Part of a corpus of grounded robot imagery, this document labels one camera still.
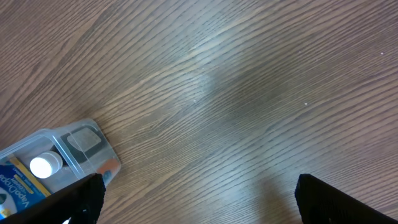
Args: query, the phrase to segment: yellow label stripe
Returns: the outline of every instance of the yellow label stripe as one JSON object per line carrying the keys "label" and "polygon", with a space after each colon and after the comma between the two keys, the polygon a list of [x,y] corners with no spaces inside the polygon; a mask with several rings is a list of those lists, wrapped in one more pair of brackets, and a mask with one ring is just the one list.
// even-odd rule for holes
{"label": "yellow label stripe", "polygon": [[14,174],[14,178],[22,185],[25,187],[25,189],[30,193],[33,194],[33,190],[30,189],[30,187],[28,185],[25,184],[25,182],[17,175]]}
{"label": "yellow label stripe", "polygon": [[39,182],[37,179],[26,169],[26,167],[19,162],[19,160],[15,157],[10,159],[10,162],[16,166],[32,183],[37,187],[39,191],[41,191],[44,196],[50,196],[50,192]]}
{"label": "yellow label stripe", "polygon": [[7,218],[8,216],[10,216],[10,215],[12,215],[12,213],[11,213],[11,211],[10,210],[8,210],[8,209],[3,209],[3,210],[1,210],[1,215],[3,216],[3,218]]}

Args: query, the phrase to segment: transparent compartment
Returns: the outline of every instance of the transparent compartment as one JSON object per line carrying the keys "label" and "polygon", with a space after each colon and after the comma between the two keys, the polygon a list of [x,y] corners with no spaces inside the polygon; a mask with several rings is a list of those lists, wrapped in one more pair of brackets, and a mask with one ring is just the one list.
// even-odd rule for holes
{"label": "transparent compartment", "polygon": [[120,161],[98,125],[90,119],[54,130],[43,129],[3,149],[0,162],[12,157],[30,170],[30,162],[43,152],[53,151],[62,157],[62,168],[40,179],[52,193],[94,172],[103,175],[108,185],[120,170]]}

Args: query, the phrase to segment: wood grain surface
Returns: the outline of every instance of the wood grain surface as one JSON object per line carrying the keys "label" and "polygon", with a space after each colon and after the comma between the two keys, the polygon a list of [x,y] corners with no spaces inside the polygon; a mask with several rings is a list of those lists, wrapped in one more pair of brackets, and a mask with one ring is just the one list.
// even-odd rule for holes
{"label": "wood grain surface", "polygon": [[301,173],[398,219],[397,42],[393,0],[2,0],[0,146],[97,121],[100,223],[301,223]]}

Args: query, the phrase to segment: white cap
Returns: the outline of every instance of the white cap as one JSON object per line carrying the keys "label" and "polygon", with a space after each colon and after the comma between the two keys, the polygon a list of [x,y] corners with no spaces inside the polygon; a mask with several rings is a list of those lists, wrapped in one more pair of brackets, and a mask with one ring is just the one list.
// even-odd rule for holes
{"label": "white cap", "polygon": [[62,168],[62,158],[56,152],[44,152],[32,159],[29,166],[36,177],[44,179]]}

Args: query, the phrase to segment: plastic container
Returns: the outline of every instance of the plastic container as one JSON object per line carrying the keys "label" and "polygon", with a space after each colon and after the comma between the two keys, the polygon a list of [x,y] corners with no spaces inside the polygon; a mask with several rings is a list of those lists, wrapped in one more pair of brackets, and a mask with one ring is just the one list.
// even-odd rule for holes
{"label": "plastic container", "polygon": [[41,129],[0,151],[0,162],[13,157],[31,171],[49,166],[51,170],[45,170],[48,173],[42,176],[49,177],[37,177],[37,180],[51,193],[95,172],[102,174],[105,185],[108,185],[121,168],[109,142],[91,119],[57,129]]}

